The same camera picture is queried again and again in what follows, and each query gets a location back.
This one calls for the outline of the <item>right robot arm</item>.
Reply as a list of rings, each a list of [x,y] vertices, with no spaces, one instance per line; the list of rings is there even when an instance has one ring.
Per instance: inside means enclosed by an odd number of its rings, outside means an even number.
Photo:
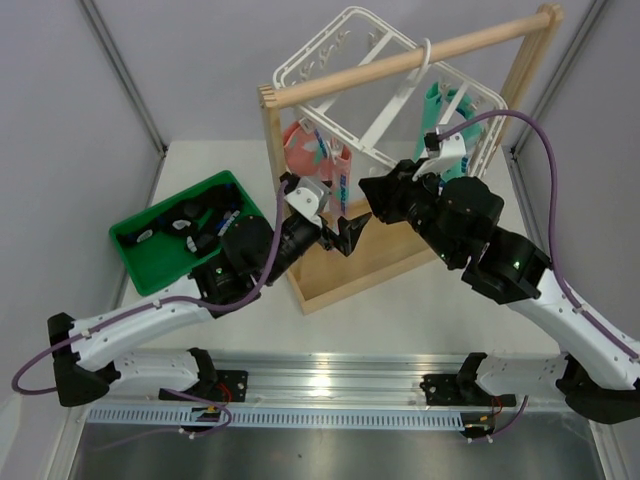
[[[373,215],[408,223],[471,289],[531,320],[563,349],[554,357],[500,358],[471,353],[456,376],[462,402],[529,395],[560,398],[574,412],[602,424],[639,416],[639,365],[632,340],[604,334],[573,305],[552,260],[528,238],[499,226],[503,199],[477,177],[446,184],[438,175],[414,177],[400,161],[388,174],[360,180]]]

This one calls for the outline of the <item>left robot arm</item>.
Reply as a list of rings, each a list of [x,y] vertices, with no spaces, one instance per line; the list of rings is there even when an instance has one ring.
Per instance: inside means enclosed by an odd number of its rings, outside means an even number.
[[[246,216],[222,236],[219,252],[164,290],[104,315],[75,319],[59,313],[47,321],[56,393],[64,407],[109,394],[176,400],[223,401],[230,395],[209,353],[192,347],[173,354],[140,353],[138,347],[179,328],[220,318],[257,300],[311,246],[350,255],[370,219],[340,218],[337,230],[299,214],[281,226],[277,244],[260,216]]]

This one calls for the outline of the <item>white plastic clip hanger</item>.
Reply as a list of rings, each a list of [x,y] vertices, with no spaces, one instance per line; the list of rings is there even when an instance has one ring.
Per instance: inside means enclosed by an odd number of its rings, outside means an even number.
[[[371,11],[349,6],[275,69],[272,84],[280,91],[417,46]],[[445,126],[454,119],[464,120],[456,112],[464,94],[479,101],[476,116],[507,106],[494,90],[447,63],[432,61],[388,78],[378,86],[361,85],[353,91],[342,90],[296,104],[293,109],[305,129],[317,130],[325,140],[335,137],[351,150],[389,167],[394,161],[388,149],[378,147],[379,143],[392,131],[406,128],[403,116],[408,111],[419,116],[421,126],[423,97],[434,82],[440,85],[443,104],[433,128]]]

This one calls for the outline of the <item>black sock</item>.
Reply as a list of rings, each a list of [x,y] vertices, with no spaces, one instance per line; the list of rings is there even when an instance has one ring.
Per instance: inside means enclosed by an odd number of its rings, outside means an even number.
[[[203,258],[218,248],[220,237],[244,206],[244,196],[235,182],[213,185],[199,195],[152,213],[140,227],[126,227],[116,234],[116,239],[123,247],[133,247],[163,233],[183,239],[186,251]]]

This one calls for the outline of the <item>pink sock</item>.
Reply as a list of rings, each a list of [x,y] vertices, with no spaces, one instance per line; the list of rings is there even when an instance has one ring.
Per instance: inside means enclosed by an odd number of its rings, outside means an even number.
[[[317,130],[307,131],[298,121],[294,121],[283,132],[283,151],[291,173],[329,180],[329,153]]]
[[[332,137],[327,145],[328,157],[322,160],[320,175],[323,181],[331,182],[329,210],[335,220],[346,216],[349,204],[351,150],[340,140]]]

